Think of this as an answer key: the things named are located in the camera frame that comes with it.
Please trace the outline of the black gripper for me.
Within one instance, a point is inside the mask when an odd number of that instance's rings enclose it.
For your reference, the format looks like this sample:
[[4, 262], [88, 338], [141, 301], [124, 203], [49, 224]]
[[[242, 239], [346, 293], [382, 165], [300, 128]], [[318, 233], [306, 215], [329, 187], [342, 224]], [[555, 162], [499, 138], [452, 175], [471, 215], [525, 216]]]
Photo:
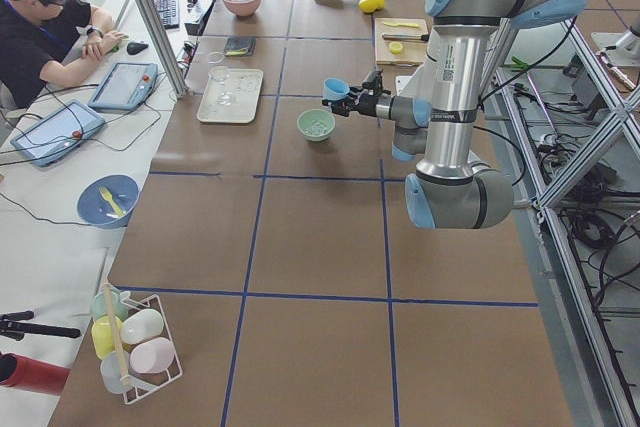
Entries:
[[390, 119], [391, 92], [367, 90], [350, 86], [345, 101], [330, 101], [331, 111], [338, 116], [348, 117], [351, 112], [363, 116]]

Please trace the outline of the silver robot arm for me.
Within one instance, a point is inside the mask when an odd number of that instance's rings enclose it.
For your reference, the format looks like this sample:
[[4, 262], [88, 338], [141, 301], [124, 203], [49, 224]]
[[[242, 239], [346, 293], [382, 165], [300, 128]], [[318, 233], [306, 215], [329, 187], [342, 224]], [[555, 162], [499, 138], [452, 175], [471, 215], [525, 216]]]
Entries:
[[485, 57], [502, 21], [515, 30], [577, 16], [587, 0], [425, 0], [432, 20], [424, 64], [414, 73], [410, 97], [385, 90], [379, 72], [360, 86], [327, 83], [323, 104], [337, 115], [351, 112], [391, 120], [393, 156], [412, 160], [405, 180], [411, 221], [420, 228], [479, 229], [511, 211], [510, 179], [470, 149], [478, 103], [494, 73]]

